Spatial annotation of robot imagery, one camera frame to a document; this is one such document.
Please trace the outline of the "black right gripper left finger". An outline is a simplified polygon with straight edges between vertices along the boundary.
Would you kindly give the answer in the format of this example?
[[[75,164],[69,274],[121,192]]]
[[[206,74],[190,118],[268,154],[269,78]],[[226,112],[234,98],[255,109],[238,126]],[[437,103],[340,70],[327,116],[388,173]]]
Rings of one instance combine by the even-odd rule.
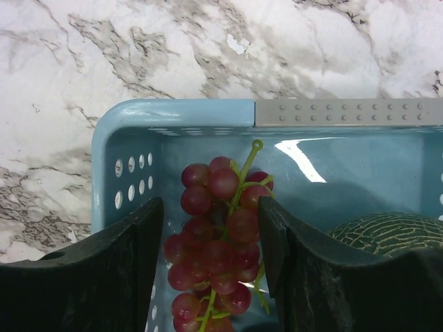
[[[2,331],[144,331],[163,230],[154,198],[86,239],[1,265]]]

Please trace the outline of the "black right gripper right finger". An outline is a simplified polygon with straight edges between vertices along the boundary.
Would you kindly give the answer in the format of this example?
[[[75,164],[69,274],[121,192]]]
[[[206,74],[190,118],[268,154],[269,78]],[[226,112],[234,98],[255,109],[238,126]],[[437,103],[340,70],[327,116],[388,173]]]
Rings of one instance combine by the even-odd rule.
[[[442,248],[374,255],[270,197],[260,199],[258,221],[281,331],[442,330]]]

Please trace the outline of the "red grape bunch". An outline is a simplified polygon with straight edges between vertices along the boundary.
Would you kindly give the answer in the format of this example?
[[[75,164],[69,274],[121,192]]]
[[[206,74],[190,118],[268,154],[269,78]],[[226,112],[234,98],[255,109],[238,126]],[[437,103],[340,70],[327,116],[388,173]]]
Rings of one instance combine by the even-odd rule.
[[[181,173],[181,208],[190,219],[163,244],[168,283],[178,291],[171,304],[175,331],[233,331],[233,319],[249,310],[253,296],[270,313],[260,290],[257,212],[260,197],[273,196],[273,176],[251,169],[262,148],[254,140],[242,166],[218,156]]]

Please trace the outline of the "green netted melon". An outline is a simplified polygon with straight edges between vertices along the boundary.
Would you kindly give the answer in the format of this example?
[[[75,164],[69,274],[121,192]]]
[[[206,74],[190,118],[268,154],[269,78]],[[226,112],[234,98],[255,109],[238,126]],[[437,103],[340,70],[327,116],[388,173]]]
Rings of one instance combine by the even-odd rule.
[[[442,248],[442,221],[408,212],[368,214],[342,223],[327,234],[353,248],[384,257]]]

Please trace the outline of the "light blue plastic basket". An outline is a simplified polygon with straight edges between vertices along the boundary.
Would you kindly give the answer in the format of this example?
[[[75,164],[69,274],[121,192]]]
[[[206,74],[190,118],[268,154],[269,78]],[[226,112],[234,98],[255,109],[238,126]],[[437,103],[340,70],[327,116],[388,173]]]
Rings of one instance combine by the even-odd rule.
[[[98,122],[92,142],[92,230],[154,197],[164,235],[181,229],[181,172],[227,156],[274,177],[276,201],[327,231],[372,213],[442,221],[442,101],[130,100]],[[236,331],[280,331],[254,301]]]

